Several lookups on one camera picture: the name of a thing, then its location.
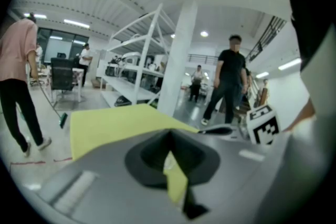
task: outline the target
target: ceiling light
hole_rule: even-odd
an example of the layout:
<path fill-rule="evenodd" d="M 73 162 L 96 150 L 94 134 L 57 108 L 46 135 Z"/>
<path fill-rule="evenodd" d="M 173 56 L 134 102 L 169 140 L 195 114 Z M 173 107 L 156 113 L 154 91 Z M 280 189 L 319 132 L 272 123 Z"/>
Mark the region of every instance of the ceiling light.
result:
<path fill-rule="evenodd" d="M 78 41 L 78 40 L 74 40 L 73 43 L 81 44 L 81 45 L 85 45 L 85 44 L 86 44 L 85 42 L 83 42 L 83 41 Z"/>
<path fill-rule="evenodd" d="M 279 70 L 284 70 L 284 69 L 287 69 L 289 67 L 295 66 L 295 65 L 297 65 L 299 63 L 301 63 L 301 58 L 297 58 L 297 59 L 295 59 L 293 61 L 290 61 L 290 62 L 288 62 L 288 63 L 286 63 L 286 64 L 284 64 L 284 65 L 282 65 L 282 66 L 280 66 L 278 68 L 279 68 Z"/>
<path fill-rule="evenodd" d="M 269 75 L 268 72 L 264 72 L 264 73 L 260 73 L 260 74 L 256 75 L 256 78 L 260 79 L 260 78 L 263 78 L 263 77 L 268 76 L 268 75 Z"/>
<path fill-rule="evenodd" d="M 202 31 L 201 32 L 201 36 L 202 37 L 207 37 L 209 34 L 208 34 L 208 32 L 206 32 L 206 31 Z"/>
<path fill-rule="evenodd" d="M 37 19 L 46 19 L 47 18 L 46 15 L 42 15 L 42 14 L 34 14 L 34 17 L 37 18 Z"/>
<path fill-rule="evenodd" d="M 67 24 L 71 24 L 71 25 L 77 25 L 77 26 L 80 26 L 80 27 L 84 27 L 84 28 L 90 28 L 89 25 L 86 25 L 86 24 L 82 24 L 82 23 L 79 23 L 79 22 L 75 22 L 73 20 L 64 20 L 65 23 Z"/>
<path fill-rule="evenodd" d="M 62 37 L 56 37 L 56 36 L 50 36 L 51 39 L 58 39 L 58 40 L 63 40 Z"/>

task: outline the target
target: shoe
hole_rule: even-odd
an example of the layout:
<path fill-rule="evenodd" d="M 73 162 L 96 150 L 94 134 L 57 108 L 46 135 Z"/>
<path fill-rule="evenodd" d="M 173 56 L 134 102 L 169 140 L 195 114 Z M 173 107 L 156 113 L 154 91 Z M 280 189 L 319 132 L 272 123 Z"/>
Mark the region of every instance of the shoe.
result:
<path fill-rule="evenodd" d="M 51 138 L 48 137 L 48 138 L 43 138 L 43 143 L 40 144 L 39 146 L 37 146 L 37 149 L 39 151 L 45 149 L 47 146 L 49 146 L 51 144 Z"/>
<path fill-rule="evenodd" d="M 201 120 L 201 124 L 204 125 L 204 126 L 207 126 L 207 125 L 208 125 L 208 121 L 209 121 L 209 120 L 202 119 L 202 120 Z"/>
<path fill-rule="evenodd" d="M 30 147 L 31 147 L 31 143 L 27 141 L 27 150 L 25 152 L 23 152 L 23 155 L 25 156 L 25 158 L 28 158 L 30 155 Z"/>

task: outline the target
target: round ceiling light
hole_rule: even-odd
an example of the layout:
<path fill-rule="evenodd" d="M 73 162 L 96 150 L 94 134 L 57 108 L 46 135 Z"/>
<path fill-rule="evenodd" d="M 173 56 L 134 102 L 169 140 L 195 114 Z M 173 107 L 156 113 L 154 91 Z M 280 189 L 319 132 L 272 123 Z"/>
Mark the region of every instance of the round ceiling light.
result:
<path fill-rule="evenodd" d="M 208 34 L 208 32 L 206 32 L 206 31 L 202 31 L 201 32 L 201 36 L 202 37 L 207 37 L 209 34 Z"/>

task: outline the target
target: yellow board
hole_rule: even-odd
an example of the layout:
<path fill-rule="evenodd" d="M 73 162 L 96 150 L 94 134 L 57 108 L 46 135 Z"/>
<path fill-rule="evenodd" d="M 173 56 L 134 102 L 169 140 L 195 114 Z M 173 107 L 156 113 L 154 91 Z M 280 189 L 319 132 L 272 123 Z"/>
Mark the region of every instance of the yellow board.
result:
<path fill-rule="evenodd" d="M 101 145 L 161 129 L 198 132 L 198 129 L 147 104 L 73 112 L 70 124 L 72 159 L 75 161 Z M 187 179 L 176 162 L 164 173 L 168 181 L 168 194 L 177 203 L 183 197 Z"/>

